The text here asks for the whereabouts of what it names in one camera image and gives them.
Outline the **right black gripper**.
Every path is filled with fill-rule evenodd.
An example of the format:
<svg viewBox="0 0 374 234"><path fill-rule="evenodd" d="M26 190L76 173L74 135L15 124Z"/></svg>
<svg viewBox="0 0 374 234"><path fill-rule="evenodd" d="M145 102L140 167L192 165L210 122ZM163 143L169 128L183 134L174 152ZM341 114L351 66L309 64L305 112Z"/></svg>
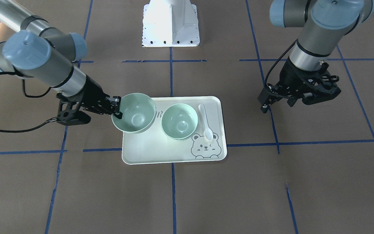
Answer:
<svg viewBox="0 0 374 234"><path fill-rule="evenodd" d="M110 97L88 75L82 90L74 95L74 101L79 102L85 110L95 114L112 115L118 119L123 117L120 111L121 97Z"/></svg>

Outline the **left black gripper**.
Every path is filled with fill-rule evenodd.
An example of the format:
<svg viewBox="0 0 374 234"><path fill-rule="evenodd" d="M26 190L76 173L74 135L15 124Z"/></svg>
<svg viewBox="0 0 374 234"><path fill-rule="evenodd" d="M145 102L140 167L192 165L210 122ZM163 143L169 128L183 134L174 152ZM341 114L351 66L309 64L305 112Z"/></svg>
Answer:
<svg viewBox="0 0 374 234"><path fill-rule="evenodd" d="M269 92L263 88L258 101L265 114L271 105L283 98L289 101L328 101L330 99L330 73L328 63L323 63L317 71L304 71L297 68L288 58L280 72L278 84L267 84Z"/></svg>

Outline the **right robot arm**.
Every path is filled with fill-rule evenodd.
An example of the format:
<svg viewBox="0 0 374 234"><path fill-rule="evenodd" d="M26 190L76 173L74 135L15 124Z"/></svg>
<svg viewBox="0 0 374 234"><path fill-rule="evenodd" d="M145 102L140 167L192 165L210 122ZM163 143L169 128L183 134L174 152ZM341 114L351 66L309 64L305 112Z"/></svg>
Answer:
<svg viewBox="0 0 374 234"><path fill-rule="evenodd" d="M59 121L86 123L90 117L80 108L122 118L121 98L105 94L74 66L87 55L87 44L80 34L60 31L13 0L0 0L0 22L15 31L0 42L0 72L34 77L55 90L60 99Z"/></svg>

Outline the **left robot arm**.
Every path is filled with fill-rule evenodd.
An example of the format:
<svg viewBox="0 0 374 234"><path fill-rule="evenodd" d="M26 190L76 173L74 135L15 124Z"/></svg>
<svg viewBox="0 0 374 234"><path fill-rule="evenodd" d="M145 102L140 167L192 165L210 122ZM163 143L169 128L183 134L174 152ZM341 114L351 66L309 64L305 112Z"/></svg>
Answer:
<svg viewBox="0 0 374 234"><path fill-rule="evenodd" d="M340 93L339 77L328 72L328 57L338 42L374 13L374 0L275 0L269 10L272 25L302 28L289 53L279 81L268 84L258 96L261 111L286 99L292 107L333 100Z"/></svg>

